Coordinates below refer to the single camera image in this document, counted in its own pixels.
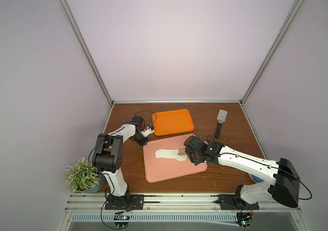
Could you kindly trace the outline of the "wooden rolling pin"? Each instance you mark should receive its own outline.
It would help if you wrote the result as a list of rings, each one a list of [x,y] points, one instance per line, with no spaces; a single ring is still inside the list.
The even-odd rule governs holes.
[[[178,155],[181,156],[181,157],[182,157],[182,156],[186,156],[186,155],[187,155],[187,154],[186,154],[186,150],[185,150],[185,149],[179,149],[179,150],[178,150]]]

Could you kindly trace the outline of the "white dough lump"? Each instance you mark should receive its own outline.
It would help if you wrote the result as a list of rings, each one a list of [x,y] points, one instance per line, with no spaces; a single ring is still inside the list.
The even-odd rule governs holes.
[[[165,159],[175,159],[177,161],[185,161],[188,159],[188,156],[179,156],[179,149],[159,149],[155,151],[156,158],[165,158]]]

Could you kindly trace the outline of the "pink silicone mat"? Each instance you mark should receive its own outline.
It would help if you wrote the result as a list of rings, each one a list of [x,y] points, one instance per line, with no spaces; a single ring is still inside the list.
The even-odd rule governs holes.
[[[175,150],[184,149],[184,142],[190,136],[192,134],[150,141],[143,147],[145,175],[149,183],[165,181],[207,170],[206,163],[194,165],[186,155],[157,154],[160,150],[170,150],[173,153]]]

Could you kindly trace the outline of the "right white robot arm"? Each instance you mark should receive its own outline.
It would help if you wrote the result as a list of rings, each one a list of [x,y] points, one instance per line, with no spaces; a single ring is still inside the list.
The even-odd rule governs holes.
[[[185,153],[195,165],[213,163],[232,167],[262,180],[239,185],[231,202],[239,209],[257,209],[258,202],[276,201],[289,208],[299,205],[300,177],[293,164],[284,158],[266,160],[236,151],[216,141],[190,136],[184,142]]]

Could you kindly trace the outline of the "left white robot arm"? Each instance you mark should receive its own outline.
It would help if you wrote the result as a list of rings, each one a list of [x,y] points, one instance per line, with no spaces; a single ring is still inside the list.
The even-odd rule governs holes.
[[[109,205],[127,207],[130,202],[129,186],[125,182],[121,166],[123,164],[124,142],[131,140],[143,147],[154,132],[152,124],[143,127],[143,118],[133,116],[130,122],[107,134],[99,134],[92,154],[92,166],[103,175],[110,192],[106,196]]]

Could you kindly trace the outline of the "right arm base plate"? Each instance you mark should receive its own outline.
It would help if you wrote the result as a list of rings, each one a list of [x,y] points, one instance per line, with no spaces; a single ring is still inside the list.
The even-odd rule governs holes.
[[[219,194],[214,201],[215,204],[220,205],[221,210],[259,210],[258,203],[248,204],[231,194]]]

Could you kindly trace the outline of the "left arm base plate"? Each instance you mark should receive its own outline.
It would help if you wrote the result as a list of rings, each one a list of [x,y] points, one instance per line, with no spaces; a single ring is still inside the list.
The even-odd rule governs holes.
[[[143,210],[144,195],[133,194],[129,196],[114,196],[107,197],[105,210]]]

